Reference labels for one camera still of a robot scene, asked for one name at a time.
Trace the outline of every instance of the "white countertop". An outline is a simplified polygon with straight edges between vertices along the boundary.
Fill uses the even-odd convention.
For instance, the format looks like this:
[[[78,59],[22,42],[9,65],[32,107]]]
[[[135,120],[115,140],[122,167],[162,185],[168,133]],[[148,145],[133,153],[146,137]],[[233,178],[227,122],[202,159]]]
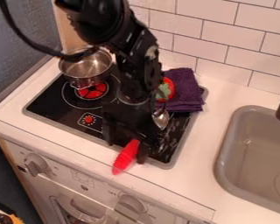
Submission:
[[[198,76],[199,84],[208,89],[209,96],[205,111],[194,124],[175,166],[162,170],[151,164],[135,164],[128,173],[114,177],[106,166],[113,164],[117,155],[114,150],[23,114],[26,104],[58,74],[58,61],[52,59],[0,104],[0,136],[40,148],[42,153],[56,158],[71,158],[80,167],[185,212],[189,211],[185,198],[197,201],[215,211],[213,222],[218,224],[280,224],[279,213],[229,194],[213,175],[214,161],[233,112],[245,105],[276,109],[280,95]]]

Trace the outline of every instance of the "purple towel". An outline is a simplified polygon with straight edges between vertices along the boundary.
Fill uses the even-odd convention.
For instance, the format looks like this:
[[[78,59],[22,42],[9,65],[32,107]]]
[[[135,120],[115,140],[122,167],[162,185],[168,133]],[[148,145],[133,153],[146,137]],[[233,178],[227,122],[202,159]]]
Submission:
[[[165,73],[175,85],[175,96],[166,103],[169,112],[198,112],[202,111],[202,90],[198,85],[191,68],[172,69]]]

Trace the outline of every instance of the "stainless steel sink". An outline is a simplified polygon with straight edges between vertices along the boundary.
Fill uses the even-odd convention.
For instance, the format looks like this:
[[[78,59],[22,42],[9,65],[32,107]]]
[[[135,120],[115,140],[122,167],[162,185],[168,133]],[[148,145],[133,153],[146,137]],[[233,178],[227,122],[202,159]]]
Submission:
[[[280,213],[280,121],[275,111],[237,109],[214,167],[229,193]]]

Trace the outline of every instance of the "toy stove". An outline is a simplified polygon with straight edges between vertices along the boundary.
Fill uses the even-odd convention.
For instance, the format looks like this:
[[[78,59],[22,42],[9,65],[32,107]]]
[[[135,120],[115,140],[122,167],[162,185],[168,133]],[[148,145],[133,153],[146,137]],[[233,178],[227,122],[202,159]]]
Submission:
[[[63,75],[59,76],[27,106],[27,114],[61,128],[66,127],[73,134],[102,139],[102,107],[106,103],[117,101],[116,93],[120,84],[115,65],[110,72],[103,83],[82,90],[74,89]],[[191,113],[171,113],[167,129],[159,132],[161,147],[157,152],[151,153],[150,161],[164,168],[172,166],[179,154],[180,142],[188,133],[186,128],[195,118],[196,115]]]

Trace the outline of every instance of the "metal pot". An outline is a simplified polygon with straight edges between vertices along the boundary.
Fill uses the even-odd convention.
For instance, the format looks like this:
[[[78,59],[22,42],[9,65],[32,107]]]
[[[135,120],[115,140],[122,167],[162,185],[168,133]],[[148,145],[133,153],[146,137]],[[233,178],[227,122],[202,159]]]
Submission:
[[[77,49],[70,53],[79,53],[85,50]],[[65,75],[71,86],[76,89],[89,88],[100,84],[109,76],[111,66],[111,55],[102,49],[79,62],[64,59],[59,62],[60,71]]]

